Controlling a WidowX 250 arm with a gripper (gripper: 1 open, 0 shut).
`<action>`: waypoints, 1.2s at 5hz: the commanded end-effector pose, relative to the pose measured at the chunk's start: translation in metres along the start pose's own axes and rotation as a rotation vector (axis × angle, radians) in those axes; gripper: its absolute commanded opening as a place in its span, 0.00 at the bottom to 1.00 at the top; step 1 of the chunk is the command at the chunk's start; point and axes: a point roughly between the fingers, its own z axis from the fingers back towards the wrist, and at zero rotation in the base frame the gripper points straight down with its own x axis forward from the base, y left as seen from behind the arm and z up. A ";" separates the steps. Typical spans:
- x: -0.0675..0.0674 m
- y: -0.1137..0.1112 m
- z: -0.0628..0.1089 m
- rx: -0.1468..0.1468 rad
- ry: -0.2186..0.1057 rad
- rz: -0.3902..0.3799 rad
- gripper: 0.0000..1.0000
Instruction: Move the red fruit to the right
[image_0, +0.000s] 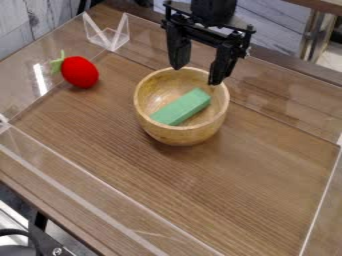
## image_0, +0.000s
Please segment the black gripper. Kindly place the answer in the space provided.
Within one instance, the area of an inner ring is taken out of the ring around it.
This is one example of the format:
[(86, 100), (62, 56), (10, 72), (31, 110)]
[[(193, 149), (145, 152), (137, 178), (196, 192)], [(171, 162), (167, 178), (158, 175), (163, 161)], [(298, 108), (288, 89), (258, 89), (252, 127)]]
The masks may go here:
[(245, 58), (256, 27), (236, 16), (238, 0), (166, 0), (162, 28), (167, 33), (170, 65), (182, 69), (190, 62), (194, 41), (217, 49), (209, 84), (220, 85)]

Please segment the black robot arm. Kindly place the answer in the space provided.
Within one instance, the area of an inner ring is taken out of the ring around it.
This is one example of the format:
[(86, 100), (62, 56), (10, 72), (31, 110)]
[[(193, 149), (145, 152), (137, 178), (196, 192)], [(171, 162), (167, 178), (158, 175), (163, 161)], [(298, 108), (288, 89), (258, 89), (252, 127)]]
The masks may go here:
[(192, 59), (192, 41), (217, 49), (209, 84), (220, 85), (232, 75), (240, 58), (249, 55), (257, 29), (236, 16), (238, 0), (166, 0), (166, 30), (170, 65), (181, 70)]

